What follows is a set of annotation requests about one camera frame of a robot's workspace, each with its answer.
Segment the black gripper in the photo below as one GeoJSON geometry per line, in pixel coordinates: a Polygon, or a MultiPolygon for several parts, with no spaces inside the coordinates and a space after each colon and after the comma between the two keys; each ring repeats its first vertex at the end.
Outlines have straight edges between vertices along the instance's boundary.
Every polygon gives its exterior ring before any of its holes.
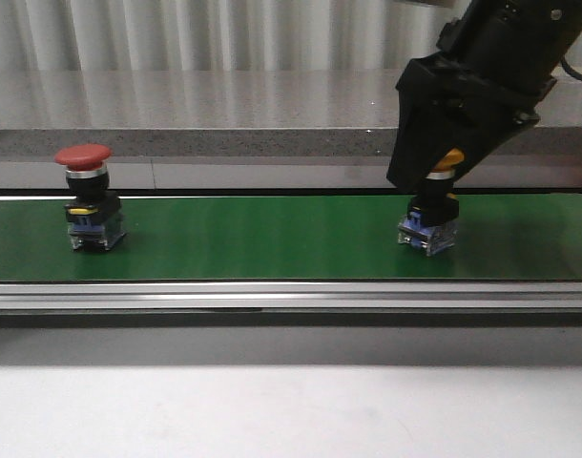
{"type": "Polygon", "coordinates": [[[534,126],[535,107],[551,91],[549,75],[534,91],[516,91],[484,78],[436,52],[413,58],[400,76],[399,127],[387,179],[403,192],[451,150],[464,153],[458,180],[502,144],[534,126]]]}

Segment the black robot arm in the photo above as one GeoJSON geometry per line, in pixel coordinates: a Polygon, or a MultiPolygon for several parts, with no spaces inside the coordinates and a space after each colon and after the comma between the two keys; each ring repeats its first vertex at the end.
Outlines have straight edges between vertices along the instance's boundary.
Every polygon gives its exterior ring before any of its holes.
{"type": "Polygon", "coordinates": [[[449,151],[462,177],[535,125],[552,71],[582,32],[582,1],[473,1],[445,24],[438,51],[411,59],[396,89],[399,127],[387,172],[404,192],[449,151]]]}

